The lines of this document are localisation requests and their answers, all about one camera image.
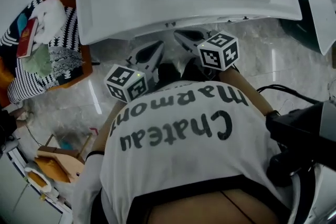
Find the shirt sleeve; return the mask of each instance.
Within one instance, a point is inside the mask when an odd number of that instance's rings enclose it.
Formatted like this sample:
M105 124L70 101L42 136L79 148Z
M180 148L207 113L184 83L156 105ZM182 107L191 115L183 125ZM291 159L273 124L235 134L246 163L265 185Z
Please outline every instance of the shirt sleeve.
M93 201L102 188L100 171L103 157L102 152L91 152L75 185L71 203L75 224L90 223Z

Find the white t-shirt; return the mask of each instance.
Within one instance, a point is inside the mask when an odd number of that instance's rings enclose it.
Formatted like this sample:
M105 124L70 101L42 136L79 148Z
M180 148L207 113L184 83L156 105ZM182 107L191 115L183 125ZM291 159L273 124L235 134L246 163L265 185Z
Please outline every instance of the white t-shirt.
M76 185L75 223L90 223L97 194L111 224L140 219L148 206L227 189L242 189L288 219L292 188L266 176L280 149L263 115L232 86L186 83L120 111L104 155L88 157Z

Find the white cloth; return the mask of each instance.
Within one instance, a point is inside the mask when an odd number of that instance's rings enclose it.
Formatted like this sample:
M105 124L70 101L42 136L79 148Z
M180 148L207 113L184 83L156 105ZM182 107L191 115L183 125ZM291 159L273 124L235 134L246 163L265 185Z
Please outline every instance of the white cloth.
M33 10L29 19L37 17L38 27L34 42L48 44L60 31L67 20L64 6L60 0L46 0L41 2Z
M126 223L135 197L240 175L291 208L291 188L277 188L266 176L279 153L263 115L227 84L192 83L143 96L114 120L104 157L88 158L72 203L75 223L90 222L101 187L118 223Z

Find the person's right arm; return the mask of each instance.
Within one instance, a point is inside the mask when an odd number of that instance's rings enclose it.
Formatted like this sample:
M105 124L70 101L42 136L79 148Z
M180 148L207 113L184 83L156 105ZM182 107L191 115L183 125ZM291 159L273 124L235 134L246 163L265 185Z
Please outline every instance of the person's right arm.
M253 86L235 69L229 68L219 74L221 82L230 84L247 96L252 104L266 116L269 112L274 111L272 106L266 101L266 99L256 91Z

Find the white cube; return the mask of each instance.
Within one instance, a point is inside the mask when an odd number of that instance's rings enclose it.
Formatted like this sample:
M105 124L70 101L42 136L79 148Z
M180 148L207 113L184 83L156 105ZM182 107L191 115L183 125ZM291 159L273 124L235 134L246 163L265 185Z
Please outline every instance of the white cube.
M238 38L221 31L197 46L204 67L226 70L239 60Z
M120 65L113 65L104 82L110 94L125 103L148 91L145 73Z

